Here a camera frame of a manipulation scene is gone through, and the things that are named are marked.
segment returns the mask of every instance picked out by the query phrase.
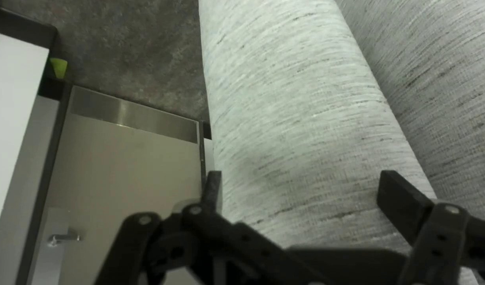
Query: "bolt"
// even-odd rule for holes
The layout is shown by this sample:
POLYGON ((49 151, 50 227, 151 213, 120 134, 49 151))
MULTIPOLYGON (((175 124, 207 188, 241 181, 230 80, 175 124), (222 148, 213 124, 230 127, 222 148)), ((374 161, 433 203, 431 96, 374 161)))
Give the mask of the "bolt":
POLYGON ((140 226, 148 226, 151 222, 151 219, 148 216, 142 216, 140 219, 137 219, 137 222, 140 226))
POLYGON ((459 210, 455 208, 455 207, 450 207, 450 205, 445 207, 445 211, 453 215, 453 216, 459 215, 459 210))
POLYGON ((192 216, 197 216, 197 215, 202 213, 202 210, 200 210, 200 207, 192 207, 192 208, 189 210, 189 213, 191 213, 192 216))

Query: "gray carpet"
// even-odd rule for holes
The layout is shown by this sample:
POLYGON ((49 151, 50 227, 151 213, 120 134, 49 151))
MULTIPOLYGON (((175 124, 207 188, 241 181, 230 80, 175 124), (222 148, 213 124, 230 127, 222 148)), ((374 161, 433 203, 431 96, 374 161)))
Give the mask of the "gray carpet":
POLYGON ((0 0, 60 32, 57 55, 74 82, 164 112, 202 120, 197 2, 0 0))

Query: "gray fabric roll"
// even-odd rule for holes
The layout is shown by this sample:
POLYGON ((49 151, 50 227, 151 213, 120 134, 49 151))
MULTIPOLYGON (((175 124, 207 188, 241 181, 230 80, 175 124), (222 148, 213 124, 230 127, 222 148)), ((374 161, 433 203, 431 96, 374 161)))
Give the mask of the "gray fabric roll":
POLYGON ((199 4, 222 216, 284 248, 407 249, 379 173, 434 194, 336 4, 199 4))
POLYGON ((338 0, 437 197, 485 219, 485 0, 338 0))

